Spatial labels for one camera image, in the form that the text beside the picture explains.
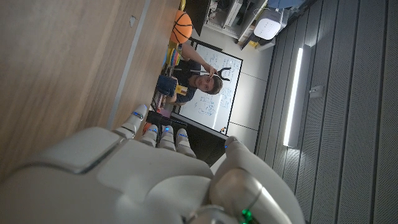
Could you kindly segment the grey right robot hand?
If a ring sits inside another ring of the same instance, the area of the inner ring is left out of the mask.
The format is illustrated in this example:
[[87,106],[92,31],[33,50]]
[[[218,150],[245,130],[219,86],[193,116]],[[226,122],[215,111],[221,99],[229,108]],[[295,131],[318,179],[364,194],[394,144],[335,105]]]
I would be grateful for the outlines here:
[[236,137],[217,169],[184,129],[84,129],[21,163],[1,182],[2,223],[303,223],[290,187]]

